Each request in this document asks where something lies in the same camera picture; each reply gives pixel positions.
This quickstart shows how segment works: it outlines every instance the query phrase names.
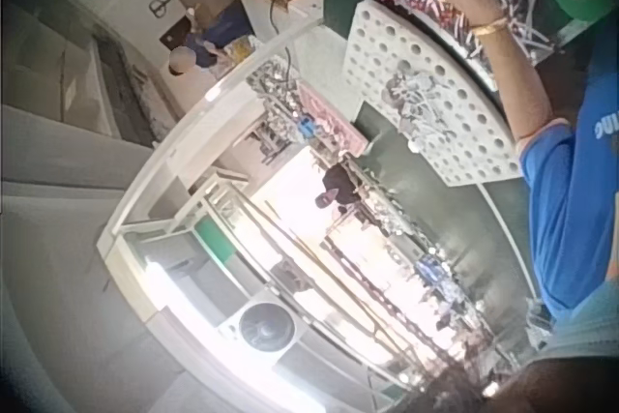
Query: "round fan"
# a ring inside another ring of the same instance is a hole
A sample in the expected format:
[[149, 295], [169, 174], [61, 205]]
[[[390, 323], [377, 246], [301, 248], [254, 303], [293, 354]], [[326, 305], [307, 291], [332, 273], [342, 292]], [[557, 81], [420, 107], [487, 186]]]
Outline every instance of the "round fan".
[[257, 304], [247, 309], [239, 320], [239, 332], [252, 348], [277, 352], [294, 338], [295, 326], [290, 313], [275, 304]]

